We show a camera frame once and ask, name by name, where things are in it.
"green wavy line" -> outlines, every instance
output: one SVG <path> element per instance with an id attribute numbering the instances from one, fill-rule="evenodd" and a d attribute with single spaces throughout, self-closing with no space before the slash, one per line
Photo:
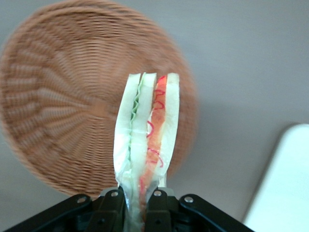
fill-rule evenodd
<path id="1" fill-rule="evenodd" d="M 139 83 L 139 86 L 137 88 L 137 93 L 136 93 L 136 96 L 134 98 L 134 102 L 133 102 L 133 108 L 132 108 L 132 112 L 131 112 L 131 121 L 130 121 L 130 140 L 129 140 L 129 145 L 128 145 L 128 148 L 129 148 L 129 161 L 131 161 L 131 134 L 132 134 L 132 124 L 133 124 L 133 121 L 135 120 L 136 118 L 136 112 L 137 112 L 137 109 L 139 107 L 139 100 L 140 100 L 140 90 L 141 90 L 141 87 L 144 83 L 144 78 L 146 76 L 146 73 L 144 72 L 142 77 L 141 77 L 141 80 L 140 80 L 140 83 Z"/>

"toy sandwich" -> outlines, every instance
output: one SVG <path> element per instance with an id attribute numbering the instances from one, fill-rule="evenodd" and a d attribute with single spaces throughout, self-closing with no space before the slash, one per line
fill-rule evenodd
<path id="1" fill-rule="evenodd" d="M 164 181 L 179 116 L 179 76 L 130 74 L 115 126 L 114 169 L 126 196 L 125 229 L 140 232 L 149 194 Z"/>

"gray wall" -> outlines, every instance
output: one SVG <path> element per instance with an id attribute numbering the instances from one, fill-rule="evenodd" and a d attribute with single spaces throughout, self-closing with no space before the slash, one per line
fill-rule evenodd
<path id="1" fill-rule="evenodd" d="M 0 0 L 0 44 L 54 0 Z M 168 180 L 242 220 L 279 134 L 309 123 L 309 1 L 117 0 L 157 22 L 196 78 L 200 125 Z M 0 135 L 0 231 L 65 199 L 32 176 Z"/>

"screw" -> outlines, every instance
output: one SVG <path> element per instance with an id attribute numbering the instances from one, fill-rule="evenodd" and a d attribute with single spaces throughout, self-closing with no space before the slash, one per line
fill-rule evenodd
<path id="1" fill-rule="evenodd" d="M 161 196 L 161 195 L 162 195 L 162 192 L 161 192 L 161 191 L 159 191 L 159 190 L 154 191 L 154 196 L 159 197 L 159 196 Z"/>
<path id="2" fill-rule="evenodd" d="M 118 196 L 118 192 L 117 192 L 117 191 L 112 192 L 112 193 L 111 193 L 111 196 L 112 196 L 112 197 L 116 197 L 116 196 Z"/>
<path id="3" fill-rule="evenodd" d="M 77 199 L 77 203 L 84 203 L 87 200 L 87 198 L 85 196 L 80 197 L 79 199 Z"/>
<path id="4" fill-rule="evenodd" d="M 187 203 L 192 203 L 194 200 L 193 200 L 192 197 L 185 197 L 184 201 L 187 202 Z"/>

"round wicker tray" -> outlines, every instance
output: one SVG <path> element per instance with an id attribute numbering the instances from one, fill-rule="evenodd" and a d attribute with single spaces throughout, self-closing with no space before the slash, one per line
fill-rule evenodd
<path id="1" fill-rule="evenodd" d="M 128 74 L 142 72 L 180 75 L 171 174 L 197 128 L 194 82 L 171 40 L 140 13 L 110 1 L 65 1 L 39 10 L 1 57 L 1 118 L 12 149 L 52 187 L 97 197 L 116 185 L 115 120 Z"/>

